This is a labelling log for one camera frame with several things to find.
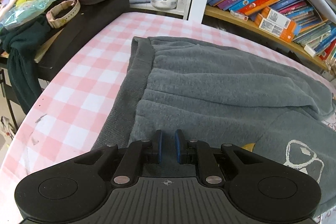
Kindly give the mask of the grey fleece pants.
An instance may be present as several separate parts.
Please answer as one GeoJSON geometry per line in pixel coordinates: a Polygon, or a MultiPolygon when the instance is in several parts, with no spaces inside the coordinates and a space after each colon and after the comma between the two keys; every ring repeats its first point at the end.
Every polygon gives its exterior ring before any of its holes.
{"type": "Polygon", "coordinates": [[[252,145],[260,156],[308,174],[335,206],[335,99],[295,68],[232,47],[188,38],[135,37],[127,74],[93,147],[127,147],[163,133],[152,176],[191,176],[177,163],[174,135],[211,147],[252,145]]]}

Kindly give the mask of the pink checkered table cloth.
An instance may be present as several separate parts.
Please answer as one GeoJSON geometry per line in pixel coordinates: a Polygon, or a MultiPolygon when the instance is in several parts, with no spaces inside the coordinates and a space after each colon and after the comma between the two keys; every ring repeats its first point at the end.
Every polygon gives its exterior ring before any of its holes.
{"type": "Polygon", "coordinates": [[[235,47],[322,80],[309,68],[241,36],[167,16],[124,13],[74,55],[20,125],[1,165],[1,223],[22,220],[14,200],[22,178],[91,149],[126,75],[135,36],[186,37],[235,47]]]}

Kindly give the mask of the small red white box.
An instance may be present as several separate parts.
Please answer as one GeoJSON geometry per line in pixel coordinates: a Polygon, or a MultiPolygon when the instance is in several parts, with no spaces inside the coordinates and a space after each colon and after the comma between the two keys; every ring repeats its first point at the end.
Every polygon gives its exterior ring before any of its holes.
{"type": "Polygon", "coordinates": [[[237,12],[237,11],[230,11],[230,14],[235,17],[235,18],[238,18],[238,19],[241,19],[241,20],[244,20],[244,21],[247,21],[248,20],[248,16],[246,16],[245,14],[242,14],[240,12],[237,12]]]}

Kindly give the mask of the black box case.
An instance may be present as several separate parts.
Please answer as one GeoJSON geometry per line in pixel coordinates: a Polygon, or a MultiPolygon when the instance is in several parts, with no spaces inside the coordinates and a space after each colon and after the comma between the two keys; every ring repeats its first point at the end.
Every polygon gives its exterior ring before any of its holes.
{"type": "Polygon", "coordinates": [[[51,81],[90,39],[128,10],[129,0],[104,0],[81,6],[39,61],[38,78],[51,81]]]}

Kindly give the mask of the white power adapter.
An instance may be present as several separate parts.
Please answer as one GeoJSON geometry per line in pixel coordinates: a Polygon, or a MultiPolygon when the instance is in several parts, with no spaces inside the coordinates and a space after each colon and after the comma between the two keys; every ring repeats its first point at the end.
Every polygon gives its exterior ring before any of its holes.
{"type": "Polygon", "coordinates": [[[303,49],[310,57],[314,57],[316,55],[316,51],[309,45],[306,45],[303,49]]]}

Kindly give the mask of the orange white medicine box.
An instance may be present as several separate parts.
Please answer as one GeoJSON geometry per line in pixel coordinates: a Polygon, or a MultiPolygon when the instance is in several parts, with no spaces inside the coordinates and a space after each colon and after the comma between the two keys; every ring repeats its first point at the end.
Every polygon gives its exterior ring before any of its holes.
{"type": "Polygon", "coordinates": [[[270,7],[264,8],[254,20],[259,29],[290,43],[299,34],[301,27],[293,20],[270,7]]]}

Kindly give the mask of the dark green cloth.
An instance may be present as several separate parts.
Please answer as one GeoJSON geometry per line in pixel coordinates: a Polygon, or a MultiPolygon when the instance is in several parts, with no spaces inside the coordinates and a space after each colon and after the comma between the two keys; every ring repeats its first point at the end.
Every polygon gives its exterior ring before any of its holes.
{"type": "Polygon", "coordinates": [[[1,47],[9,54],[7,71],[11,87],[25,114],[42,93],[34,58],[50,30],[45,14],[11,30],[1,29],[1,47]]]}

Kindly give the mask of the row of leaning books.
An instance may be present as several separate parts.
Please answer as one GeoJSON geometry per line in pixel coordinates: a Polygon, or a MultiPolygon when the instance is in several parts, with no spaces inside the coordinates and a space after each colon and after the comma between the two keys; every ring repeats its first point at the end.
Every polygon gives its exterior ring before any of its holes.
{"type": "Polygon", "coordinates": [[[290,43],[309,45],[322,60],[335,57],[335,12],[325,0],[207,0],[222,11],[237,11],[254,22],[256,15],[270,7],[295,21],[301,30],[290,43]]]}

